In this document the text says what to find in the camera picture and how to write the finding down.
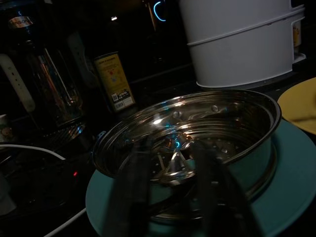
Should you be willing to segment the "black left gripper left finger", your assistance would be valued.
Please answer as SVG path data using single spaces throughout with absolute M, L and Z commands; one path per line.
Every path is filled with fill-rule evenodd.
M 104 237 L 144 237 L 148 231 L 150 197 L 150 155 L 152 138 L 133 144 L 121 164 L 111 188 Z

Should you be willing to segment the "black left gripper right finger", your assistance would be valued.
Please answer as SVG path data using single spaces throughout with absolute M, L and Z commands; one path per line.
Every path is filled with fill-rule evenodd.
M 244 191 L 222 159 L 202 141 L 190 145 L 197 198 L 207 237 L 260 237 L 262 231 Z

